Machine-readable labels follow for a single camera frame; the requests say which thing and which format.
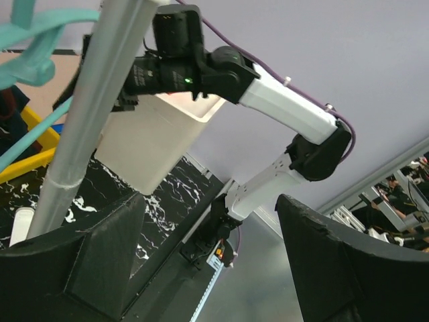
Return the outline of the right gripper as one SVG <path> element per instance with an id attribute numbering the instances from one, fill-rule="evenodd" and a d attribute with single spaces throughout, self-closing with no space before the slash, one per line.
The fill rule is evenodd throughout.
<path id="1" fill-rule="evenodd" d="M 76 83 L 78 77 L 80 76 L 80 71 L 86 57 L 86 52 L 90 44 L 92 34 L 85 34 L 82 38 L 82 52 L 80 55 L 80 62 L 78 69 L 74 73 L 72 80 L 68 83 L 67 87 L 62 91 L 61 95 L 56 99 L 52 105 L 52 110 L 55 111 L 61 104 L 65 103 L 67 99 L 71 98 L 74 94 Z M 139 101 L 136 95 L 128 95 L 124 89 L 121 89 L 115 104 L 113 105 L 112 112 L 122 112 L 122 111 L 134 111 L 135 107 L 138 105 Z"/>

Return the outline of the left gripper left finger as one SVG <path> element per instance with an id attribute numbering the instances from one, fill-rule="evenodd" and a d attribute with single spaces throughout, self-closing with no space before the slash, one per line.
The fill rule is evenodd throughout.
<path id="1" fill-rule="evenodd" d="M 120 321 L 144 210 L 133 193 L 1 251 L 1 320 Z"/>

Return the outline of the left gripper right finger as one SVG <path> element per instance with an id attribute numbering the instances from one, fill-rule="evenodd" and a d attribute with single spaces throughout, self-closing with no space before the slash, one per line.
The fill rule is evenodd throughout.
<path id="1" fill-rule="evenodd" d="M 304 321 L 427 321 L 428 255 L 379 241 L 287 195 L 275 210 Z"/>

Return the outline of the navy tank top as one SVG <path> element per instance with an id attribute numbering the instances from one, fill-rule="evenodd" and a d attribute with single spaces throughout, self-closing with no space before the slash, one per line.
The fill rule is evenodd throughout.
<path id="1" fill-rule="evenodd" d="M 28 103 L 29 98 L 16 85 L 1 90 L 1 155 L 28 132 L 21 116 Z"/>

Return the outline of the teal plastic hanger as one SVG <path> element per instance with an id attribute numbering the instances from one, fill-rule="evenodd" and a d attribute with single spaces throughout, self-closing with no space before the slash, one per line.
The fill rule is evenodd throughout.
<path id="1" fill-rule="evenodd" d="M 96 22 L 100 11 L 93 9 L 50 9 L 35 12 L 35 1 L 14 1 L 8 23 L 1 24 L 1 49 L 32 39 L 32 43 L 16 58 L 1 64 L 1 89 L 23 83 L 24 77 L 51 78 L 50 57 L 68 24 Z"/>

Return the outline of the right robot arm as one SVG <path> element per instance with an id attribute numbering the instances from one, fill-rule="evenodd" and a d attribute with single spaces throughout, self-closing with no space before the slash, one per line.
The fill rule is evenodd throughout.
<path id="1" fill-rule="evenodd" d="M 262 78 L 255 70 L 256 57 L 232 42 L 207 51 L 202 34 L 205 25 L 196 5 L 178 1 L 159 7 L 152 21 L 156 49 L 147 49 L 134 60 L 117 105 L 120 109 L 134 107 L 141 95 L 217 95 L 296 132 L 275 162 L 212 202 L 196 232 L 199 240 L 211 243 L 227 239 L 266 198 L 283 188 L 331 176 L 355 137 L 332 111 L 285 80 L 271 83 Z"/>

